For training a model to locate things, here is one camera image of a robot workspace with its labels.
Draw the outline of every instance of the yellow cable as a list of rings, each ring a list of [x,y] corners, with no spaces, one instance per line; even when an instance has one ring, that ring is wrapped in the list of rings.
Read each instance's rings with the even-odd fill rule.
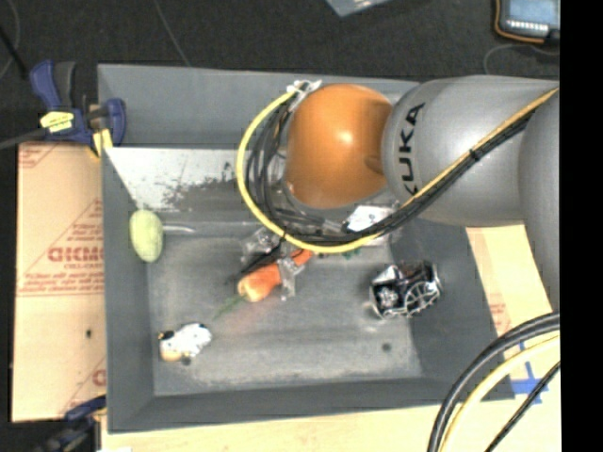
[[[459,157],[452,164],[450,164],[446,169],[444,169],[442,172],[440,172],[426,186],[423,186],[419,190],[419,192],[417,192],[408,201],[406,201],[400,208],[407,206],[408,204],[410,204],[411,202],[413,202],[414,200],[416,200],[417,198],[419,198],[420,196],[425,194],[432,187],[436,186],[442,179],[444,179],[448,174],[450,174],[454,170],[454,168],[458,165],[459,162],[466,159],[467,156],[470,155],[474,151],[475,148],[480,147],[484,142],[488,141],[489,139],[491,139],[493,137],[496,137],[498,134],[500,134],[505,129],[507,129],[507,127],[509,127],[509,125],[511,125],[515,121],[518,121],[519,119],[523,118],[526,114],[531,112],[538,105],[541,105],[546,100],[548,100],[555,92],[557,92],[558,89],[559,88],[550,90],[549,92],[545,93],[538,99],[534,100],[533,102],[531,102],[530,104],[526,105],[521,110],[519,110],[518,112],[513,114],[509,119],[505,120],[494,131],[492,131],[487,136],[482,138],[472,149],[470,149],[469,151],[464,153],[461,157]],[[249,144],[249,141],[251,140],[253,133],[255,132],[255,129],[257,129],[257,127],[262,123],[262,121],[274,109],[276,109],[279,105],[285,103],[288,99],[293,97],[293,95],[295,95],[295,93],[298,91],[299,91],[298,89],[291,90],[290,92],[287,92],[287,93],[281,95],[280,97],[278,97],[277,99],[275,99],[274,101],[272,101],[266,108],[264,108],[264,110],[262,110],[257,116],[255,116],[255,118],[250,123],[249,127],[246,129],[245,133],[243,134],[243,138],[241,139],[241,141],[238,145],[238,151],[236,154],[236,183],[238,184],[238,190],[240,191],[243,201],[247,204],[249,209],[252,211],[253,215],[266,228],[271,230],[273,233],[283,237],[286,241],[291,243],[293,246],[296,246],[303,250],[310,250],[310,251],[316,252],[316,253],[340,253],[340,252],[356,250],[356,249],[360,248],[361,246],[364,246],[365,244],[369,243],[376,237],[379,237],[382,233],[370,234],[370,235],[358,238],[354,241],[351,241],[350,243],[346,243],[343,245],[320,246],[320,245],[314,245],[311,243],[306,243],[304,241],[301,241],[300,239],[290,236],[289,234],[286,233],[285,230],[281,229],[275,223],[270,221],[269,218],[264,213],[262,213],[262,210],[259,209],[255,205],[247,187],[245,186],[245,173],[244,173],[245,151],[247,150],[247,145]]]
[[[544,351],[555,347],[560,343],[560,335],[557,334],[551,338],[544,340],[536,345],[533,345],[525,350],[520,351],[516,355],[513,355],[509,360],[501,363],[497,368],[494,369],[469,395],[463,406],[453,416],[454,418],[450,422],[444,438],[440,445],[440,452],[446,452],[451,450],[452,440],[456,435],[459,426],[463,419],[465,419],[469,411],[475,408],[481,400],[492,390],[497,383],[499,383],[504,377],[509,375],[511,371],[520,365],[521,363],[528,362],[534,355],[543,353]]]
[[[559,90],[559,88],[554,88],[553,90],[549,90],[545,94],[541,95],[538,99],[535,99],[534,101],[530,102],[528,105],[523,107],[522,109],[515,112],[509,119],[503,121],[494,131],[492,131],[489,134],[487,134],[486,136],[482,137],[471,149],[469,149],[467,152],[465,152],[463,155],[461,155],[458,159],[456,159],[452,164],[450,164],[447,168],[445,168],[442,172],[440,172],[437,176],[435,176],[433,179],[431,179],[425,186],[421,187],[421,189],[415,195],[413,195],[413,197],[411,197],[407,202],[405,202],[402,205],[402,207],[410,204],[415,199],[419,198],[420,196],[425,194],[427,191],[429,191],[432,187],[437,185],[442,179],[444,179],[447,175],[449,175],[454,170],[454,168],[456,168],[459,165],[460,162],[467,159],[467,157],[470,156],[472,152],[475,152],[475,150],[478,149],[480,146],[482,146],[489,140],[493,139],[494,137],[496,137],[499,134],[501,134],[502,132],[504,132],[510,125],[512,125],[514,122],[517,122],[520,119],[522,119],[523,117],[525,117],[536,107],[545,103],[548,99],[550,99],[555,94],[555,92],[557,92],[557,90]]]
[[[298,90],[292,90],[287,92],[274,101],[272,101],[262,112],[260,112],[255,119],[253,119],[252,123],[249,125],[245,133],[243,134],[243,138],[241,139],[238,145],[238,152],[236,154],[236,183],[238,184],[238,190],[240,191],[241,197],[243,201],[247,204],[249,209],[252,211],[253,215],[264,225],[266,228],[271,230],[273,233],[283,237],[286,241],[291,243],[293,246],[301,248],[303,250],[310,250],[316,253],[339,253],[355,250],[356,248],[360,248],[364,246],[369,241],[372,241],[374,238],[378,237],[379,234],[372,234],[369,236],[361,237],[356,239],[355,241],[351,241],[350,243],[346,243],[344,245],[336,245],[336,246],[320,246],[314,245],[311,243],[306,243],[297,239],[293,236],[290,236],[286,233],[285,230],[281,229],[279,226],[274,224],[272,221],[268,219],[268,217],[262,213],[261,209],[259,209],[255,203],[247,187],[245,186],[245,172],[244,172],[244,163],[245,163],[245,151],[247,150],[247,145],[252,138],[255,129],[260,125],[260,123],[279,105],[285,103],[289,98],[291,98]]]

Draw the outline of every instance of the blue clamp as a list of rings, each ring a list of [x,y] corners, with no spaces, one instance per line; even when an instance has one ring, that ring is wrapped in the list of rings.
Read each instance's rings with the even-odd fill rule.
[[[34,93],[44,102],[47,112],[68,113],[69,120],[64,121],[58,130],[46,128],[46,140],[72,140],[95,149],[94,134],[88,123],[94,118],[107,118],[105,128],[109,129],[114,145],[122,143],[125,134],[125,104],[121,99],[109,99],[97,111],[84,114],[81,109],[72,105],[71,80],[74,62],[44,60],[37,64],[29,73],[29,81]]]

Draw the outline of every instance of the green vegetable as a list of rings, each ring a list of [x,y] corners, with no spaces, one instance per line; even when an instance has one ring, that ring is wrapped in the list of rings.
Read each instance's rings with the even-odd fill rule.
[[[130,217],[130,239],[142,261],[156,261],[163,249],[163,224],[153,212],[139,209]]]

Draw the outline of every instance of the black floor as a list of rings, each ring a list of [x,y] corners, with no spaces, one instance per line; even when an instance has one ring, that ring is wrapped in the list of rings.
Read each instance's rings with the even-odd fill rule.
[[[96,94],[98,62],[185,65],[153,0],[11,0],[27,66],[74,60],[73,94]],[[493,30],[491,0],[394,0],[339,18],[324,0],[156,0],[193,66],[428,80],[483,73],[510,43]],[[14,39],[13,11],[0,25]],[[9,55],[0,43],[0,74]],[[493,53],[491,73],[557,79],[557,56],[528,46]],[[35,128],[41,103],[13,63],[0,77],[0,141]],[[15,152],[0,151],[0,452],[28,450],[57,424],[6,425],[15,252]]]

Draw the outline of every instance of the electronic device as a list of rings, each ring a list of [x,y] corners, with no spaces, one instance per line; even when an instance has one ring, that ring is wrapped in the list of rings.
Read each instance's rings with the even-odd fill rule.
[[[496,32],[530,43],[561,39],[561,0],[495,0]]]

